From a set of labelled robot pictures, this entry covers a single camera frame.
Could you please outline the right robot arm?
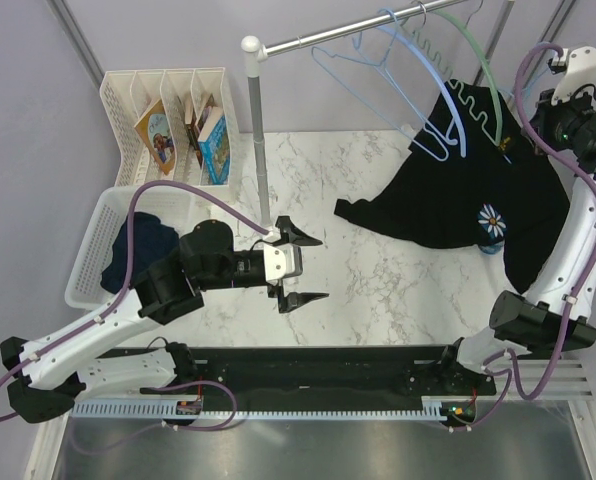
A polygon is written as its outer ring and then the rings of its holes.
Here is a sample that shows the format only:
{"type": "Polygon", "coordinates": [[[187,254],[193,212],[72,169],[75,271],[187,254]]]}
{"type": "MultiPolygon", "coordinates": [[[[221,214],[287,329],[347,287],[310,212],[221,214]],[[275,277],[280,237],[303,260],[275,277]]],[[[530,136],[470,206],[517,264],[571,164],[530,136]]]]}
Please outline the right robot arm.
{"type": "Polygon", "coordinates": [[[434,160],[427,132],[372,199],[336,202],[337,217],[390,238],[437,250],[501,247],[511,289],[497,299],[489,325],[462,340],[456,359],[436,368],[445,392],[461,392],[472,371],[502,356],[553,354],[591,346],[588,325],[596,286],[596,179],[578,171],[567,192],[544,150],[525,137],[509,110],[492,143],[473,110],[494,106],[487,89],[456,80],[430,118],[441,127],[459,114],[467,150],[434,160]]]}

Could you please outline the black t-shirt with daisy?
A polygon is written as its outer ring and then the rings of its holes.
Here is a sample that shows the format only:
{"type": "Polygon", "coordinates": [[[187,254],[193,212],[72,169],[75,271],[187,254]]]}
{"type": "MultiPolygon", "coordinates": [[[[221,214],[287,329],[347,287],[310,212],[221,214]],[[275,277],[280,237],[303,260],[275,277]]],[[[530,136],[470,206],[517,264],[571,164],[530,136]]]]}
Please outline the black t-shirt with daisy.
{"type": "Polygon", "coordinates": [[[488,88],[451,79],[465,150],[445,161],[429,154],[435,139],[419,132],[394,178],[374,199],[337,201],[336,216],[370,231],[433,249],[502,245],[505,274],[518,293],[536,281],[569,210],[550,161],[535,153],[509,109],[499,146],[475,115],[493,114],[488,88]]]}

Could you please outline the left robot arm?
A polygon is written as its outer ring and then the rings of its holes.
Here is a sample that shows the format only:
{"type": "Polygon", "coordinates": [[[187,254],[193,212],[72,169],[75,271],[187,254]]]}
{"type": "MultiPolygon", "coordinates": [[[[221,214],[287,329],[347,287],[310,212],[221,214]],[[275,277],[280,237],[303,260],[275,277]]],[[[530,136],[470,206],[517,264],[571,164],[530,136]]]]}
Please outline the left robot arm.
{"type": "Polygon", "coordinates": [[[281,313],[319,299],[317,293],[286,293],[283,282],[302,274],[302,248],[318,246],[320,240],[287,216],[279,217],[276,227],[277,234],[263,240],[261,248],[237,251],[228,224],[203,221],[108,305],[43,339],[3,341],[3,364],[14,373],[7,387],[14,412],[34,424],[93,398],[189,392],[198,371],[183,344],[127,356],[107,354],[126,340],[203,308],[205,291],[264,287],[281,313]]]}

